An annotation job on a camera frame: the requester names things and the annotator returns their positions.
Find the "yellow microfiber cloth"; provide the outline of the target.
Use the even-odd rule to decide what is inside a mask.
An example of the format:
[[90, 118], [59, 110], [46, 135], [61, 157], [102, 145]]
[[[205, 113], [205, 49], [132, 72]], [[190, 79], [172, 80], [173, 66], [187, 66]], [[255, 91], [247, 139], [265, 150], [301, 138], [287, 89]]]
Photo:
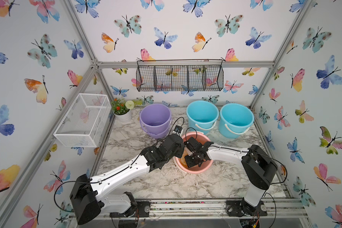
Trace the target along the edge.
[[181, 159], [180, 159], [180, 163], [181, 163], [181, 165], [182, 165], [185, 169], [188, 168], [188, 165], [187, 165], [186, 160], [185, 160], [185, 157], [186, 157], [186, 156], [188, 156], [188, 153], [187, 153], [187, 152], [183, 153], [183, 155], [182, 155], [182, 157], [181, 157]]

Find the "pink plastic bucket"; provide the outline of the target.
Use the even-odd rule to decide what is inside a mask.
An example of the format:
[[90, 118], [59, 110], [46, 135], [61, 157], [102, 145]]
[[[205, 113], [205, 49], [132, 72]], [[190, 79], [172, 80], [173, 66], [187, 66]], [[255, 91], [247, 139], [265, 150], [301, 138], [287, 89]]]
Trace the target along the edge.
[[[204, 144], [205, 142], [207, 141], [210, 141], [210, 139], [204, 135], [202, 132], [188, 132], [187, 134], [183, 135], [182, 136], [182, 139], [184, 141], [186, 141], [187, 139], [189, 139], [190, 137], [194, 137], [198, 142]], [[180, 163], [180, 159], [177, 158], [177, 157], [174, 157], [173, 158], [173, 161], [175, 163], [175, 165], [177, 166], [177, 168], [179, 170], [181, 170], [182, 172], [184, 173], [190, 173], [190, 174], [200, 174], [200, 173], [203, 173], [205, 171], [207, 171], [213, 164], [213, 160], [211, 161], [206, 161], [204, 162], [201, 167], [198, 167], [198, 166], [194, 166], [194, 167], [191, 167], [191, 168], [187, 168], [185, 169], [181, 163]]]

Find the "teal plastic bucket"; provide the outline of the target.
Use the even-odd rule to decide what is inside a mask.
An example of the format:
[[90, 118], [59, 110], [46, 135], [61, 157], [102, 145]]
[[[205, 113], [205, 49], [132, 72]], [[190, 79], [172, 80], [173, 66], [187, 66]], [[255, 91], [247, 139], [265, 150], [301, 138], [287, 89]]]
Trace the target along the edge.
[[250, 109], [236, 103], [225, 104], [219, 115], [219, 132], [230, 139], [237, 139], [248, 132], [255, 120]]
[[186, 115], [189, 127], [206, 135], [216, 126], [219, 110], [214, 104], [199, 100], [187, 106]]

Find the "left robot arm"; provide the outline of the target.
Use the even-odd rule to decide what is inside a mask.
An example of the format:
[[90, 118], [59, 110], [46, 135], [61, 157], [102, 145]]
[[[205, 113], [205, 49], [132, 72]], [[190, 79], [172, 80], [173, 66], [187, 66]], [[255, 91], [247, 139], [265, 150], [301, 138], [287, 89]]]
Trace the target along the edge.
[[137, 202], [130, 192], [113, 195], [123, 184], [162, 167], [173, 157], [181, 158], [184, 152], [183, 139], [177, 134], [159, 139], [144, 148], [135, 158], [107, 173], [87, 177], [79, 176], [70, 194], [72, 213], [78, 225], [85, 225], [102, 212], [118, 213], [129, 217], [137, 212]]

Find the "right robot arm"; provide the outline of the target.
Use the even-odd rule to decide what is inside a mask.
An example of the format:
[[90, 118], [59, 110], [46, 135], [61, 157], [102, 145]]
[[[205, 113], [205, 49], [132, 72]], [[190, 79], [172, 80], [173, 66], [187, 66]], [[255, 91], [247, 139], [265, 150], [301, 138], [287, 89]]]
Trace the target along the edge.
[[270, 188], [278, 168], [261, 147], [253, 144], [249, 148], [234, 148], [209, 141], [202, 144], [193, 137], [184, 144], [190, 151], [185, 156], [189, 168], [201, 167], [203, 163], [211, 160], [241, 165], [249, 179], [249, 187], [239, 207], [244, 214], [252, 216], [257, 213], [261, 207], [261, 199]]

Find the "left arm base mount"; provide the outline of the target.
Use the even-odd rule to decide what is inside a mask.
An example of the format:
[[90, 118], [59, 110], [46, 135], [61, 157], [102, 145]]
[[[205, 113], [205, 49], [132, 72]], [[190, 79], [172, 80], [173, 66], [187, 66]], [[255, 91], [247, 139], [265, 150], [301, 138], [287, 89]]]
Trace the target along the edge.
[[136, 204], [131, 202], [131, 207], [124, 213], [112, 212], [110, 213], [111, 218], [148, 218], [151, 210], [151, 204], [149, 201], [136, 201]]

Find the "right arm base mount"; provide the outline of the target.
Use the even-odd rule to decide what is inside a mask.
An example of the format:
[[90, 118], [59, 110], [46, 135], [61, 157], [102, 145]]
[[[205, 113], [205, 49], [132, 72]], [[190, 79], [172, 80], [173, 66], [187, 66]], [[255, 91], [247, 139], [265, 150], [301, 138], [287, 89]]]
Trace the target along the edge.
[[267, 216], [267, 207], [263, 201], [260, 201], [257, 206], [252, 206], [245, 202], [244, 199], [234, 199], [226, 201], [226, 213], [229, 217], [243, 216]]

